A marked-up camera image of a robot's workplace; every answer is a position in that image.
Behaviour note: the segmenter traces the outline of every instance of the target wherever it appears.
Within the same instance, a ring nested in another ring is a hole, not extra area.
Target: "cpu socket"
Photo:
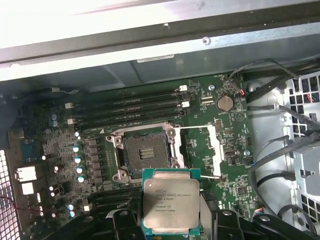
[[[180,153],[181,136],[174,128],[180,125],[162,122],[121,128],[105,139],[113,143],[117,183],[140,183],[143,168],[184,168]]]

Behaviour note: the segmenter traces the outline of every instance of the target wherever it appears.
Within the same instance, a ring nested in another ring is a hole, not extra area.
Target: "red wire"
[[[310,94],[307,94],[307,95],[306,95],[306,98],[309,100],[310,103],[312,102],[312,99],[311,99]]]
[[[36,213],[43,213],[44,212],[44,211],[40,211],[40,210],[34,210],[34,209],[31,209],[31,208],[20,208],[20,207],[17,207],[16,203],[10,197],[0,196],[0,199],[8,200],[15,210],[30,211],[30,212],[36,212]]]

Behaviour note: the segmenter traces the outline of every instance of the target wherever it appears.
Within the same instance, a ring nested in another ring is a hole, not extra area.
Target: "black cable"
[[[288,212],[289,210],[301,212],[303,214],[307,224],[309,225],[310,231],[313,232],[315,235],[317,235],[316,228],[315,228],[310,216],[303,209],[298,207],[297,205],[288,204],[288,205],[283,206],[279,210],[277,216],[282,219],[284,217],[284,215],[286,214],[286,212]]]
[[[274,110],[274,109],[275,109],[274,105],[248,106],[249,111],[265,111],[265,110]],[[306,124],[309,130],[318,130],[320,128],[320,125],[318,125],[316,122],[309,120],[306,116],[301,115],[288,107],[280,105],[279,109],[289,113],[290,115],[298,119],[299,122]]]
[[[295,174],[293,172],[282,171],[282,172],[273,173],[273,174],[270,174],[268,176],[265,176],[265,177],[261,178],[256,183],[256,187],[259,188],[261,186],[261,184],[265,183],[266,181],[268,181],[270,179],[275,179],[275,178],[284,178],[284,179],[290,180],[290,181],[295,181],[296,180],[296,176],[295,176]]]
[[[281,136],[281,137],[277,137],[277,138],[274,138],[274,139],[270,139],[269,141],[265,142],[261,148],[256,152],[255,154],[255,162],[258,161],[259,159],[259,156],[260,154],[262,153],[263,150],[265,150],[268,146],[270,146],[271,144],[275,143],[275,142],[282,142],[282,141],[288,141],[290,139],[290,136],[289,135],[284,135],[284,136]]]
[[[261,59],[261,60],[258,60],[258,61],[254,61],[254,62],[250,62],[242,67],[239,67],[238,69],[234,70],[230,75],[229,77],[227,78],[227,82],[229,82],[229,84],[231,86],[233,86],[237,92],[240,92],[242,95],[244,95],[244,92],[241,88],[239,88],[233,81],[232,81],[232,78],[239,72],[241,72],[242,70],[248,68],[248,67],[251,67],[253,65],[256,65],[256,64],[261,64],[261,63],[273,63],[275,65],[277,65],[278,67],[280,67],[283,71],[285,71],[286,73],[288,73],[289,75],[291,75],[293,78],[295,79],[299,79],[299,76],[297,74],[295,74],[293,71],[291,71],[290,69],[286,68],[285,66],[283,66],[282,64],[280,64],[279,62],[273,60],[273,59],[270,59],[270,58],[267,58],[267,59]]]
[[[294,69],[294,71],[298,75],[306,75],[309,73],[317,72],[320,70],[320,59],[316,58],[304,65],[301,65]],[[251,103],[252,101],[261,98],[265,94],[269,93],[271,90],[283,85],[287,80],[292,79],[290,74],[283,74],[280,76],[277,76],[270,82],[266,83],[265,85],[257,88],[253,92],[249,93],[246,96],[246,102]]]
[[[278,157],[288,154],[292,151],[295,151],[297,149],[300,149],[304,146],[307,146],[309,144],[314,143],[315,141],[318,141],[320,139],[319,137],[319,133],[318,132],[313,132],[311,133],[309,136],[304,137],[288,146],[285,146],[273,153],[270,153],[269,155],[265,156],[264,158],[262,158],[260,161],[256,162],[248,171],[248,180],[249,183],[251,184],[252,187],[252,191],[256,194],[256,196],[259,198],[260,202],[262,203],[262,205],[264,206],[265,209],[267,209],[267,211],[274,215],[277,216],[277,214],[269,207],[269,205],[264,201],[262,195],[260,194],[260,192],[258,191],[258,187],[257,187],[257,183],[256,183],[256,179],[255,179],[255,172],[258,168],[262,167],[263,165],[277,159]]]

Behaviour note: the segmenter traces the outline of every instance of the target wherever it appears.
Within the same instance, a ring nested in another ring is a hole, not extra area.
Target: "motherboard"
[[[139,195],[142,169],[178,168],[200,169],[200,190],[250,220],[256,206],[247,179],[246,99],[225,79],[79,92],[24,106],[22,162],[48,168],[40,191],[45,217],[58,227],[90,211],[105,217]]]

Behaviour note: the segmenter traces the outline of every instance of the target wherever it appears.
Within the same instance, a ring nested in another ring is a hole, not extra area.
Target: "chip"
[[[199,235],[200,169],[143,170],[142,230],[145,235]]]
[[[123,138],[125,165],[129,174],[141,173],[143,168],[170,168],[166,133]]]
[[[238,196],[244,196],[248,194],[247,187],[240,186],[237,188]]]

